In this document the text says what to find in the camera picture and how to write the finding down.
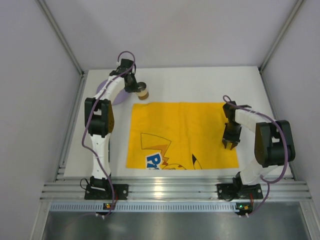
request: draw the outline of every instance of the white table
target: white table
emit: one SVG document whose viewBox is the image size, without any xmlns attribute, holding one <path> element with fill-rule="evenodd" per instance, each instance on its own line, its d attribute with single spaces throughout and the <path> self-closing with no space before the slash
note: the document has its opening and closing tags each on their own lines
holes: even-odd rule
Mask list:
<svg viewBox="0 0 320 240">
<path fill-rule="evenodd" d="M 90 177 L 93 156 L 81 145 L 85 130 L 84 102 L 96 94 L 98 85 L 108 78 L 111 70 L 90 70 L 87 76 L 80 109 L 66 161 L 65 177 Z M 135 103 L 151 102 L 223 102 L 229 95 L 238 105 L 248 104 L 254 110 L 272 116 L 268 98 L 256 66 L 238 67 L 186 67 L 186 68 L 138 68 L 137 82 L 145 82 L 149 98 L 141 101 L 135 94 L 123 103 L 113 106 L 114 130 L 110 137 L 110 168 L 115 177 L 182 177 L 182 176 L 234 176 L 254 159 L 255 136 L 242 128 L 237 146 L 239 168 L 210 170 L 147 170 L 126 168 L 132 106 Z M 92 146 L 87 134 L 85 143 Z M 268 176 L 277 177 L 282 166 Z M 292 177 L 290 168 L 285 177 Z"/>
</svg>

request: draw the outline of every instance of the yellow towel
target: yellow towel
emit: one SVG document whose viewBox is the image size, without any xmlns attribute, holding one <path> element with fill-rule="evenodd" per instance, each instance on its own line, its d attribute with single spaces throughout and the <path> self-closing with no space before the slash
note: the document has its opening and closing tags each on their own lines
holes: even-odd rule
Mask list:
<svg viewBox="0 0 320 240">
<path fill-rule="evenodd" d="M 224 148 L 224 103 L 135 104 L 127 168 L 201 170 L 238 168 L 236 149 Z"/>
</svg>

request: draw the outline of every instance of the white wall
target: white wall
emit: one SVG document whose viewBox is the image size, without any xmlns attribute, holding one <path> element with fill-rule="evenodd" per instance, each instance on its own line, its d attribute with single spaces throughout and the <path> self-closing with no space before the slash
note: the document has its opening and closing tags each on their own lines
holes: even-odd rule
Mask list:
<svg viewBox="0 0 320 240">
<path fill-rule="evenodd" d="M 34 0 L 0 1 L 0 239 L 26 240 L 79 75 Z"/>
<path fill-rule="evenodd" d="M 46 0 L 80 65 L 260 65 L 296 0 Z"/>
<path fill-rule="evenodd" d="M 294 166 L 320 213 L 320 1 L 307 0 L 264 74 L 277 114 L 290 121 Z"/>
</svg>

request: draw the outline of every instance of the gray floor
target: gray floor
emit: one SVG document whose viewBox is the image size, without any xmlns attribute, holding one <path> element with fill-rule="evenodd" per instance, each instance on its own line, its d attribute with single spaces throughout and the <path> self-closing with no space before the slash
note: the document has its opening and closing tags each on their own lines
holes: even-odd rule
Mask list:
<svg viewBox="0 0 320 240">
<path fill-rule="evenodd" d="M 310 239 L 298 203 L 268 203 L 248 219 L 213 212 L 115 212 L 105 220 L 81 215 L 50 212 L 43 240 Z"/>
</svg>

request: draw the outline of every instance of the gray wall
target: gray wall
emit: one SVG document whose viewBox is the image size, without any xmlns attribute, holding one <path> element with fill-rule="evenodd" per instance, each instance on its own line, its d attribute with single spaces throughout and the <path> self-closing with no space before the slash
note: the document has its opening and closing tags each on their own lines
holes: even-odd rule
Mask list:
<svg viewBox="0 0 320 240">
<path fill-rule="evenodd" d="M 260 65 L 296 0 L 46 0 L 80 65 Z"/>
<path fill-rule="evenodd" d="M 34 0 L 0 1 L 0 239 L 29 238 L 79 75 Z"/>
<path fill-rule="evenodd" d="M 266 68 L 277 114 L 290 121 L 299 179 L 320 213 L 320 1 L 307 0 Z"/>
</svg>

